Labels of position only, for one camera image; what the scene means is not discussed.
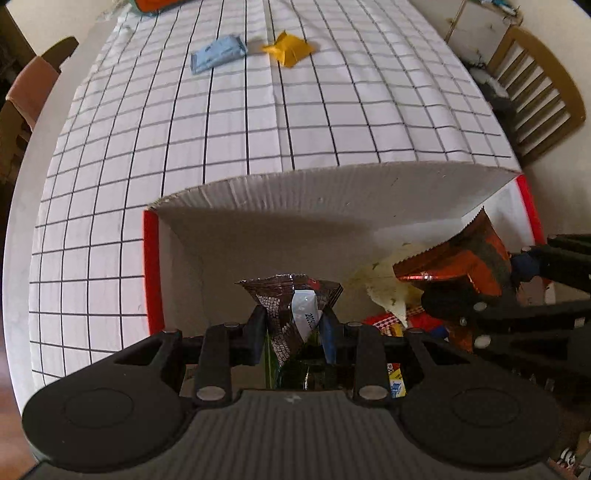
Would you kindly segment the dark brown snack packet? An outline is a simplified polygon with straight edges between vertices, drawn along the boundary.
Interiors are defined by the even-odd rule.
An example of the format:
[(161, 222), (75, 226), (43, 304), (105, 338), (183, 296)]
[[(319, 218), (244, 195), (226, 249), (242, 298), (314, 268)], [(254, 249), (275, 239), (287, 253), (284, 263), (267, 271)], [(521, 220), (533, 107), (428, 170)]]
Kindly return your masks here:
[(305, 274), (277, 274), (239, 281), (270, 318), (270, 345), (283, 367), (317, 329), (325, 308), (332, 308), (342, 294), (338, 282)]

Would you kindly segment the pale yellow snack packet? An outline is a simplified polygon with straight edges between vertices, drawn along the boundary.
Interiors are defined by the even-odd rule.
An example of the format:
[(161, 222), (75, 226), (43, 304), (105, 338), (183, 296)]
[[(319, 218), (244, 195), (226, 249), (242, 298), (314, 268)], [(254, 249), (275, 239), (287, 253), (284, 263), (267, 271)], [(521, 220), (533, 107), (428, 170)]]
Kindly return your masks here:
[(425, 244), (404, 243), (389, 256), (361, 267), (346, 286), (365, 291), (384, 311), (394, 314), (401, 324), (409, 327), (409, 317), (420, 307), (423, 292), (399, 280), (394, 275), (394, 264), (422, 253)]

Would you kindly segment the red brown snack packet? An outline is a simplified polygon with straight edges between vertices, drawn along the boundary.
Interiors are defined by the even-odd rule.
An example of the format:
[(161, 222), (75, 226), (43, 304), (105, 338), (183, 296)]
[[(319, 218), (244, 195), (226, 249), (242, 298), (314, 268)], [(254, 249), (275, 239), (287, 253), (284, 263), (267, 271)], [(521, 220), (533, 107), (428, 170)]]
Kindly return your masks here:
[(469, 325), (479, 302), (516, 301), (510, 254), (485, 211), (457, 235), (393, 265), (397, 280), (420, 290), (409, 327), (471, 352)]

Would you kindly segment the green snack packet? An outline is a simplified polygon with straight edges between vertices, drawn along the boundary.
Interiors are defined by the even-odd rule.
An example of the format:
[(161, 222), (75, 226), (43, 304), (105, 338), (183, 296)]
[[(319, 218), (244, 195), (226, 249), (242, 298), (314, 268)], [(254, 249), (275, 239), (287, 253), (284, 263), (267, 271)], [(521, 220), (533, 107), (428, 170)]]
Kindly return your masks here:
[(266, 373), (266, 388), (276, 389), (280, 383), (280, 368), (283, 365), (283, 350), (281, 344), (270, 331), (266, 331), (264, 341), (264, 372)]

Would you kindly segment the red checkered snack packet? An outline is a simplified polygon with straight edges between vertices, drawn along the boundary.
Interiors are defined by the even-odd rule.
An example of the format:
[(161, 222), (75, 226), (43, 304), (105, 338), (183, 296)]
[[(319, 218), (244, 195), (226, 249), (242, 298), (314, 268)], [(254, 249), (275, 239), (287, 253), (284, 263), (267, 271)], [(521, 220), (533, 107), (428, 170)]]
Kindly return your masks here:
[(442, 334), (443, 338), (447, 337), (444, 322), (429, 315), (422, 307), (408, 310), (405, 324), (391, 312), (367, 317), (363, 319), (362, 323), (376, 328), (385, 338), (388, 377), (391, 396), (394, 399), (402, 398), (407, 394), (402, 373), (402, 361), (405, 356), (405, 332), (415, 328), (434, 336)]

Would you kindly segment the white red cardboard box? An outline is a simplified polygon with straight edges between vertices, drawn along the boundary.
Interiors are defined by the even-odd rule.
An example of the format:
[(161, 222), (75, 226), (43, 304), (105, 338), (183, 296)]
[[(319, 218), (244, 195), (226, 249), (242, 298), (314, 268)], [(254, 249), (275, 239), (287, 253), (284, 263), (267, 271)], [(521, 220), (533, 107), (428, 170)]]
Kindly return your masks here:
[(360, 268), (460, 232), (485, 211), (511, 251), (544, 233), (526, 177), (458, 162), (390, 162), (240, 176), (143, 214), (148, 330), (200, 335), (245, 321), (243, 279), (283, 273), (346, 284)]

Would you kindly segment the wooden chair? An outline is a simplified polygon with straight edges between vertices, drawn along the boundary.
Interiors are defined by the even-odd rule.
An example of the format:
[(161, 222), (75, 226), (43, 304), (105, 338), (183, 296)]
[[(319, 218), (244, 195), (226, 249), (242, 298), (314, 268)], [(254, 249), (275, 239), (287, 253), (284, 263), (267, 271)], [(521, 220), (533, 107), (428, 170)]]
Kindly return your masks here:
[(529, 30), (509, 27), (487, 71), (509, 95), (512, 112), (505, 127), (521, 166), (533, 164), (584, 125), (586, 108), (573, 78)]

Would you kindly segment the white black grid tablecloth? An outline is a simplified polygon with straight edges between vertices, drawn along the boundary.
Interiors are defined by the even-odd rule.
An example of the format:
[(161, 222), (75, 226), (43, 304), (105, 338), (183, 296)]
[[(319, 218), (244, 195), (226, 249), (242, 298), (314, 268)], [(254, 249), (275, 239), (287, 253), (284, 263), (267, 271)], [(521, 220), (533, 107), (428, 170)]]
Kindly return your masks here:
[[(281, 32), (315, 53), (284, 68)], [(193, 75), (219, 37), (242, 59)], [(226, 178), (458, 162), (517, 170), (469, 73), (408, 1), (193, 1), (124, 12), (76, 88), (50, 157), (29, 274), (36, 388), (147, 335), (144, 208)]]

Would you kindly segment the light blue snack packet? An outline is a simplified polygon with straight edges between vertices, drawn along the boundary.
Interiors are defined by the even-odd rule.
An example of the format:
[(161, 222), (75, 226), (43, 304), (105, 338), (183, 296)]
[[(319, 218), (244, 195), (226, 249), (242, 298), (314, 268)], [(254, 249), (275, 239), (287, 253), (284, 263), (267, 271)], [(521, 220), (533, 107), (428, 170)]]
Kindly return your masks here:
[(246, 55), (247, 48), (242, 39), (235, 35), (222, 36), (191, 54), (190, 71), (197, 75)]

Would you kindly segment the white cabinet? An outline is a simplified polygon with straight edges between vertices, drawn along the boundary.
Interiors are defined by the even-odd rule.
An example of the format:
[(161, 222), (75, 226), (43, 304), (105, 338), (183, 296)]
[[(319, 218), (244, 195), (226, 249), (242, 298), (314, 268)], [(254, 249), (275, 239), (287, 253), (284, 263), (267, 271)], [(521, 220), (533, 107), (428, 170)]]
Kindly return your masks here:
[(510, 1), (461, 1), (444, 40), (456, 55), (471, 63), (487, 63), (511, 26), (523, 13)]

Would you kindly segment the pink cushioned chair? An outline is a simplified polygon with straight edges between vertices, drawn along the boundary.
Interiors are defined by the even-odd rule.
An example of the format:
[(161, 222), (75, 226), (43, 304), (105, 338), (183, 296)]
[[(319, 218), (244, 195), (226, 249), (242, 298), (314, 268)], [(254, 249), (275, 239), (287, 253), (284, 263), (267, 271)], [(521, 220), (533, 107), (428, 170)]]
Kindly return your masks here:
[(19, 73), (1, 108), (1, 184), (15, 184), (20, 165), (43, 107), (78, 40), (66, 37)]

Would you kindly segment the orange green tissue box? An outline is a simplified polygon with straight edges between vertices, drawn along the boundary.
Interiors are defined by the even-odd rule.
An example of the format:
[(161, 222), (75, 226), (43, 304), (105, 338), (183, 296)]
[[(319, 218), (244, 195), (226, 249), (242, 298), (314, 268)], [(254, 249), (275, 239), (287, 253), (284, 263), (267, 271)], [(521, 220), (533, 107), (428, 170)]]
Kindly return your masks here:
[(140, 14), (157, 14), (182, 3), (182, 0), (129, 0), (128, 3)]

